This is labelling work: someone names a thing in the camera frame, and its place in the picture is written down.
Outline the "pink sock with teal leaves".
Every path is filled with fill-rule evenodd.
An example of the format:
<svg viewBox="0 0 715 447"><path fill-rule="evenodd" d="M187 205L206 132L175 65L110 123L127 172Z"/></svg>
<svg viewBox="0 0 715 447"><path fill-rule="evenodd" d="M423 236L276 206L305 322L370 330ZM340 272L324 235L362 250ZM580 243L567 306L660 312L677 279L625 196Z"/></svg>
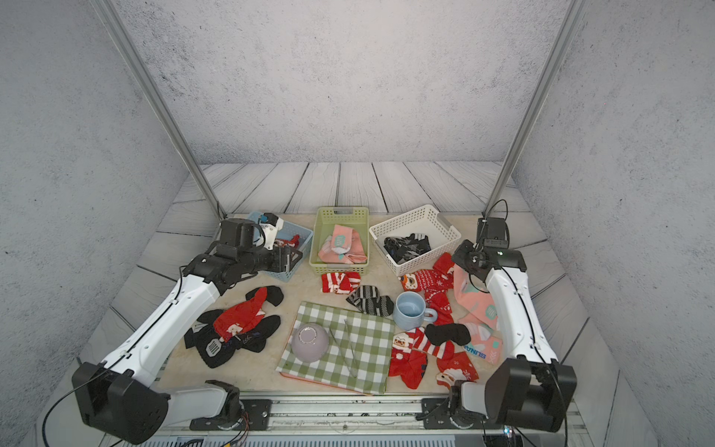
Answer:
<svg viewBox="0 0 715 447"><path fill-rule="evenodd" d="M359 232L344 225L333 227L333 234L325 239L318 252L318 258L326 264L366 264L368 262Z"/></svg>

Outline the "red bear Christmas sock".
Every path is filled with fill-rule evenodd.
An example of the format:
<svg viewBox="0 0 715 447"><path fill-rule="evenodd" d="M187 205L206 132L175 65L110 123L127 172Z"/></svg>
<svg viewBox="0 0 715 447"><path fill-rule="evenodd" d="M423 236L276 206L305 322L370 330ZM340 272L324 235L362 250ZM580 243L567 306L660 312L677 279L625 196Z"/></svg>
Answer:
<svg viewBox="0 0 715 447"><path fill-rule="evenodd" d="M299 235L294 235L290 240L285 240L284 238L277 238L275 240L275 245L277 247L289 247L297 249L301 246L301 238Z"/></svg>

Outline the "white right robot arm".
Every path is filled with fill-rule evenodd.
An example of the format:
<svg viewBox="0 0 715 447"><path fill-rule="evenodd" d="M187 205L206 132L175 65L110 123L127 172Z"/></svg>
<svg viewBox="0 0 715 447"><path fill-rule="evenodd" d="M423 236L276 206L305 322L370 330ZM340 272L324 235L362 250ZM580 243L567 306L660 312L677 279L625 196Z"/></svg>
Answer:
<svg viewBox="0 0 715 447"><path fill-rule="evenodd" d="M486 383L452 387L452 420L467 424L481 419L519 429L560 431L577 378L573 367L559 362L541 329L522 254L465 240L452 260L481 280L493 297L505 356Z"/></svg>

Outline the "black blue sport sock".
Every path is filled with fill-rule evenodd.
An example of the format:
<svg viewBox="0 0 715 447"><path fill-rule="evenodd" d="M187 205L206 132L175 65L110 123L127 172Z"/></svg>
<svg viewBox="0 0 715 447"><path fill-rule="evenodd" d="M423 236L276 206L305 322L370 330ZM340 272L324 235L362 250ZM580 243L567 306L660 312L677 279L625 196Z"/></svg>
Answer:
<svg viewBox="0 0 715 447"><path fill-rule="evenodd" d="M422 233L386 238L384 248L396 264L405 264L431 251L428 235Z"/></svg>

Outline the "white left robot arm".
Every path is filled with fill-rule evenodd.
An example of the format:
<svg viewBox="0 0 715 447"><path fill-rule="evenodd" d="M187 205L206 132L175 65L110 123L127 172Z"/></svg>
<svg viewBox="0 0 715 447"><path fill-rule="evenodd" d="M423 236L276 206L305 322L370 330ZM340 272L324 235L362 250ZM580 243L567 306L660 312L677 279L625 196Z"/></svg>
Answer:
<svg viewBox="0 0 715 447"><path fill-rule="evenodd" d="M82 422L131 444L182 422L238 426L242 404L236 387L208 381L161 391L153 388L154 381L193 323L227 290L261 271L289 272L302 257L290 247L242 249L212 243L182 270L169 296L133 335L100 363L84 362L74 372Z"/></svg>

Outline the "red Santa Christmas sock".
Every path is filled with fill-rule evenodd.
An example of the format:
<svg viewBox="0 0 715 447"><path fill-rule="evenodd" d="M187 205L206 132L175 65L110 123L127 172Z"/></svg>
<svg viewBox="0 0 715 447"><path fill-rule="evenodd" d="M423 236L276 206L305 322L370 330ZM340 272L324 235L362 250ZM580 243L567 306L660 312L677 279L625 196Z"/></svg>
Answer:
<svg viewBox="0 0 715 447"><path fill-rule="evenodd" d="M254 329L266 315L263 304L267 298L267 287L254 290L251 299L230 307L216 318L214 331L223 342L229 342L232 337Z"/></svg>

